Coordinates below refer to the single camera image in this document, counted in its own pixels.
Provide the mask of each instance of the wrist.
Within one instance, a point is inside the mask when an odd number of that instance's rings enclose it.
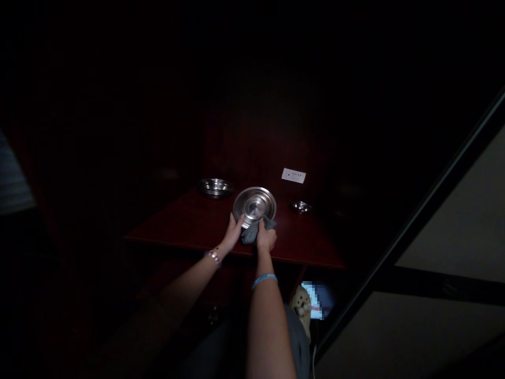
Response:
[[[219,257],[220,260],[223,260],[228,255],[228,253],[231,251],[231,249],[229,247],[223,245],[222,243],[220,243],[219,245],[214,247],[212,249],[212,251],[214,253],[216,253],[216,255]]]
[[[258,246],[258,255],[270,256],[270,249],[266,246]]]

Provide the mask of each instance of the white wall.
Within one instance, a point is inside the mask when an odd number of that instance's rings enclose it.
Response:
[[[374,292],[316,378],[426,378],[505,330],[505,307]]]
[[[397,265],[505,283],[505,128]],[[425,378],[503,332],[505,307],[375,292],[316,377]]]
[[[505,283],[505,128],[397,265]]]

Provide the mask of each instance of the red wooden surface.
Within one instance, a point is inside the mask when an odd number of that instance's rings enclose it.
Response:
[[[125,238],[191,250],[213,248],[224,234],[237,193],[229,199],[214,201],[201,197],[196,189],[192,189]],[[344,269],[345,264],[324,222],[316,215],[295,214],[289,209],[287,201],[276,200],[277,242],[271,253],[272,259]],[[233,253],[252,256],[253,247],[239,242]]]

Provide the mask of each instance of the electrical outlet plate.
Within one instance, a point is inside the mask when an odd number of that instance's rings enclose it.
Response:
[[[284,171],[282,172],[281,178],[284,180],[289,180],[291,182],[302,184],[305,180],[305,173],[285,168]]]

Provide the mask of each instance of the stainless steel bowl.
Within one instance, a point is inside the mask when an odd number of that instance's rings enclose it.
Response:
[[[240,192],[233,203],[235,220],[244,214],[242,227],[247,229],[251,224],[267,216],[273,220],[277,211],[274,196],[265,188],[250,187]]]
[[[219,200],[229,197],[235,190],[233,184],[223,179],[202,179],[197,185],[203,197]]]
[[[312,207],[310,205],[301,201],[292,202],[289,204],[289,207],[293,212],[296,212],[298,214],[307,214],[312,211]]]

